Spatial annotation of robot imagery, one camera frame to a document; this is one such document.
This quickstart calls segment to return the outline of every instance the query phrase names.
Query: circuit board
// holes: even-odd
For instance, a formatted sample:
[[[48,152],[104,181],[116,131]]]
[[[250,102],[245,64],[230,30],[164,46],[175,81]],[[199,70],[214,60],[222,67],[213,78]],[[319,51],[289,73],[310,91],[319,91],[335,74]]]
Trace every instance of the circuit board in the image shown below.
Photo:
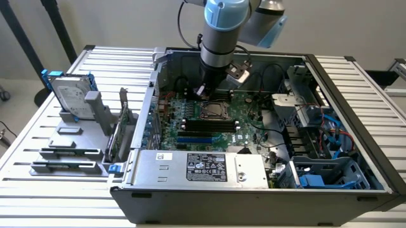
[[[108,162],[114,162],[115,156],[119,153],[127,124],[128,124],[128,105],[127,102],[124,102],[124,107],[120,111],[119,120],[114,127],[114,134],[108,139],[108,144],[106,149],[106,154],[108,155],[106,159]]]
[[[251,103],[246,102],[246,98],[251,99],[247,93],[235,93],[231,101],[189,101],[176,95],[167,101],[167,113],[162,115],[163,137],[160,149],[238,152],[243,147],[247,147],[255,153],[261,132],[250,123],[255,126],[263,124],[262,121],[249,119]],[[186,132],[182,129],[184,119],[214,121],[215,118],[237,121],[239,123],[237,132],[213,132],[211,140],[205,143],[178,142],[178,134]]]

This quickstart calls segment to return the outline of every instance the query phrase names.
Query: sticker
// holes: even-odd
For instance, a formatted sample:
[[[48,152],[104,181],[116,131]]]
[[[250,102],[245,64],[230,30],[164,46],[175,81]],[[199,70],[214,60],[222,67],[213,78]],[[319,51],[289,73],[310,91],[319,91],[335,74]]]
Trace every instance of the sticker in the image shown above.
[[[156,153],[156,160],[172,160],[172,153]]]
[[[227,182],[226,155],[189,153],[186,179],[189,181]]]
[[[58,91],[62,95],[62,102],[66,104],[68,111],[80,119],[94,119],[92,109],[84,101],[84,92],[80,88],[59,86]]]

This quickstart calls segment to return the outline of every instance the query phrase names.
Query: slotted metal surface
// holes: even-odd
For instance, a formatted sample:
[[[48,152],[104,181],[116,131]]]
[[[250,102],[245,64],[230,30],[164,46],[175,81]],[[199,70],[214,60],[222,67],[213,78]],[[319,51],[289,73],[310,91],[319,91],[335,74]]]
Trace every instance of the slotted metal surface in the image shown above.
[[[326,70],[334,72],[338,80],[343,80],[339,79],[339,75],[343,75],[343,78],[357,78],[362,81],[355,74],[357,70],[349,66],[327,68],[337,64],[347,64],[342,57],[319,57],[319,60],[322,64],[329,64],[325,66]],[[86,74],[92,71],[103,102],[114,108],[112,111],[119,111],[120,87],[128,88],[130,107],[139,112],[148,75],[152,71],[151,63],[151,49],[96,47],[92,51],[80,54],[70,73]],[[345,93],[345,95],[349,100],[361,101],[359,99],[370,98],[367,101],[379,102],[378,94],[370,96],[359,93],[359,99],[355,94]],[[379,116],[370,114],[373,113],[370,108],[361,107],[354,110],[365,118],[397,117],[390,108],[377,109],[382,110]],[[59,110],[59,103],[51,95],[0,159],[0,227],[135,227],[127,221],[111,198],[107,178],[40,177],[28,173],[30,164],[39,157],[39,149],[46,145],[47,138],[51,137],[60,122]],[[398,126],[367,125],[367,128],[371,132],[377,132],[374,136],[383,142],[386,137],[392,138],[396,133],[405,137],[405,131]],[[405,151],[401,147],[385,147],[385,153],[398,170],[405,171],[401,175],[406,179],[404,164],[406,160],[400,159],[405,158],[401,156]],[[404,228],[405,226],[406,205],[401,205],[389,212],[369,212],[342,227]]]
[[[343,57],[317,57],[317,59],[406,181],[406,115],[404,111],[357,62],[349,62]]]

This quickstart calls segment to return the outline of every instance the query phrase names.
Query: metal pole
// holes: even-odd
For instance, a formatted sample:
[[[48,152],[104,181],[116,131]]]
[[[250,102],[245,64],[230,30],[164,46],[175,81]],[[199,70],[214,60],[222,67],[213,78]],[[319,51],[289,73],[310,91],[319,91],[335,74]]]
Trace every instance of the metal pole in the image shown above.
[[[68,31],[66,30],[64,27],[64,20],[63,17],[59,13],[59,9],[58,9],[58,2],[56,0],[40,0],[40,2],[43,3],[43,6],[48,12],[58,36],[59,36],[59,40],[62,41],[63,44],[63,48],[64,48],[64,52],[68,56],[70,62],[71,64],[74,64],[78,55],[75,52],[75,48],[72,45],[72,41],[70,38],[70,34]]]
[[[32,48],[31,42],[28,40],[27,34],[24,32],[24,29],[20,25],[19,19],[12,11],[11,5],[8,0],[0,0],[0,11],[4,16],[4,19],[7,21],[8,26],[11,27],[12,33],[19,41],[19,44],[23,48],[23,51],[28,57],[28,60],[31,62],[31,65],[35,69],[35,72],[38,74],[38,77],[47,88],[46,82],[42,79],[42,71],[44,69],[44,66],[39,60],[39,56],[36,54],[35,49]]]

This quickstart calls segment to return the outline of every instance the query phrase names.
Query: blue pcie slot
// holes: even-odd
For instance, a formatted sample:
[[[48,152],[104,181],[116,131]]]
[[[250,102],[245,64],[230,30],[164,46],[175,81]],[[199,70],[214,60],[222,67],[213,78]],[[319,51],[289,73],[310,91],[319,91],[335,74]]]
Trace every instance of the blue pcie slot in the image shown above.
[[[211,138],[178,138],[178,143],[210,143]]]

